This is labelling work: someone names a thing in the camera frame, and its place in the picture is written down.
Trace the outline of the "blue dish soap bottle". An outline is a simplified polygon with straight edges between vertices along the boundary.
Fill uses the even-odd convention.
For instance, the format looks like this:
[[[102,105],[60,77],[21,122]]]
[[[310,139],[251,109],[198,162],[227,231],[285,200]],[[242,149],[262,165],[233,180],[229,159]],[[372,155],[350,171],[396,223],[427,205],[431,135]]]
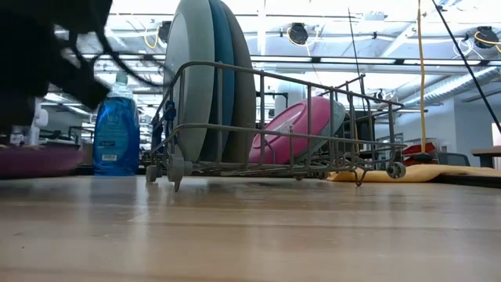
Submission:
[[[139,113],[128,76],[116,74],[115,82],[99,105],[93,139],[95,175],[132,176],[139,168]]]

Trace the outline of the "large dark blue plate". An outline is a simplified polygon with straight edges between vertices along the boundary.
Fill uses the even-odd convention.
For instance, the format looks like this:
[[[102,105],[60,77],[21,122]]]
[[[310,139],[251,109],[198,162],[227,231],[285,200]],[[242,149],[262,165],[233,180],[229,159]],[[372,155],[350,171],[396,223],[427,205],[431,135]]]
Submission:
[[[231,32],[221,0],[209,0],[214,27],[214,61],[228,65],[234,64]],[[222,69],[222,125],[231,125],[235,94],[235,73],[233,70]],[[218,70],[214,71],[214,88],[209,118],[211,124],[218,123]],[[217,157],[218,133],[215,129],[206,132],[203,148],[200,152],[201,161],[214,161]]]

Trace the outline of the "large gray plate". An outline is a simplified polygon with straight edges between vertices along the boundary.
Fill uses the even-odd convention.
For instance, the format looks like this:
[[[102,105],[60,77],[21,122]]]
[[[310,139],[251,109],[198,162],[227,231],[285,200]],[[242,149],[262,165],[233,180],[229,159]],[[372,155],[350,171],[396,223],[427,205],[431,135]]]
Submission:
[[[223,2],[229,29],[231,32],[234,64],[237,67],[252,68],[251,56],[243,31],[232,10]],[[232,126],[255,128],[256,88],[254,75],[235,72],[235,95],[232,113]],[[254,134],[251,132],[229,132],[227,144],[222,155],[224,162],[244,163],[248,159]]]

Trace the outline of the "small teal plate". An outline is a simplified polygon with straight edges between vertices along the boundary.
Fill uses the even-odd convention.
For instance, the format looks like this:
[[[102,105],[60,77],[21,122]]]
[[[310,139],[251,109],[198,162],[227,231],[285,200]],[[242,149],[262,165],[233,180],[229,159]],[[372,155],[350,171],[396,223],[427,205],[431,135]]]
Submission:
[[[346,115],[344,105],[334,100],[332,114],[327,114],[326,112],[330,109],[330,101],[328,99],[323,98],[321,106],[323,106],[323,111],[320,115],[319,124],[321,125],[321,130],[318,132],[318,135],[334,136],[343,124]]]

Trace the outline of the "white cylindrical tank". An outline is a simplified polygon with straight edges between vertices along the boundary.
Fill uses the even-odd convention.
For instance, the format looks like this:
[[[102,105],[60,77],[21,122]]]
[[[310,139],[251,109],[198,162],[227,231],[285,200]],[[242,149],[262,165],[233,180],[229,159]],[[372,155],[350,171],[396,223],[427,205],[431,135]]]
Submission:
[[[279,81],[275,88],[275,116],[286,108],[303,100],[306,96],[306,86],[289,81]]]

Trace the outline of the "large light blue plate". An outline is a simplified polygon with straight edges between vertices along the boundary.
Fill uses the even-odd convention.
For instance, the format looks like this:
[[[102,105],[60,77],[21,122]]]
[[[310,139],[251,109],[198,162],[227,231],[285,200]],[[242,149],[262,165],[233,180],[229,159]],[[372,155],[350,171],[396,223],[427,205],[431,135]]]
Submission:
[[[165,67],[175,73],[189,61],[214,61],[214,28],[208,0],[181,0],[171,22]],[[207,124],[213,86],[213,67],[187,67],[183,110],[177,111],[174,125]]]

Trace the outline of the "pink plate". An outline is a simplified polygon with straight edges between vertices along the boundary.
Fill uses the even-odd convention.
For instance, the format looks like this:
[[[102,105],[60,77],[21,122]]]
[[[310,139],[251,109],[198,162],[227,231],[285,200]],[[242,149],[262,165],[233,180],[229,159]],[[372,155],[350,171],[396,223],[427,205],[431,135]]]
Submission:
[[[311,134],[320,136],[321,131],[330,124],[330,101],[323,97],[314,96],[311,98]],[[271,120],[266,126],[266,131],[288,133],[292,128],[293,133],[308,133],[308,100],[288,107],[281,114]],[[264,145],[264,163],[284,165],[290,162],[290,138],[265,134],[265,140],[270,146]],[[306,158],[308,150],[308,140],[306,138],[293,138],[294,161],[301,162]],[[261,136],[257,134],[249,153],[249,162],[258,163],[261,160]]]

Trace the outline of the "red container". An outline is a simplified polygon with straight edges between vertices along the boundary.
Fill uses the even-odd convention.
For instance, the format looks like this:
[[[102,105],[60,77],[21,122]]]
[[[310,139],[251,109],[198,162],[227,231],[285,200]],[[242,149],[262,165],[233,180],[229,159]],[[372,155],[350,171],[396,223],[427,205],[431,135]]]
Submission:
[[[419,153],[428,153],[433,157],[433,161],[427,164],[436,164],[436,154],[435,154],[435,146],[433,143],[425,143],[424,151],[421,150],[421,145],[412,145],[402,151],[402,156],[404,157],[403,164],[407,167],[412,165],[421,165],[413,160],[413,155]]]

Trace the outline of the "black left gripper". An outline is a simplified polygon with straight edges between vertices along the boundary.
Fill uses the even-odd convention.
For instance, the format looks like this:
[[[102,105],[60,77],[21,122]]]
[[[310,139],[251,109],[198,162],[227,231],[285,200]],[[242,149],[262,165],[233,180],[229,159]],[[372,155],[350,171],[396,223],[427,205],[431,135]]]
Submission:
[[[92,72],[62,56],[52,28],[22,23],[0,24],[0,132],[28,126],[37,98],[54,85],[95,109],[110,89]]]

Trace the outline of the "purple plate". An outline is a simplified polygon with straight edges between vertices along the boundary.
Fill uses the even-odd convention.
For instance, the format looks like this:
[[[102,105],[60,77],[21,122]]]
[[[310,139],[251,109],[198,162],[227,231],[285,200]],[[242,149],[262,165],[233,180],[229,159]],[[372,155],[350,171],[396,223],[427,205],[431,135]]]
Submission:
[[[7,147],[0,149],[0,179],[66,175],[84,158],[82,150],[68,147]]]

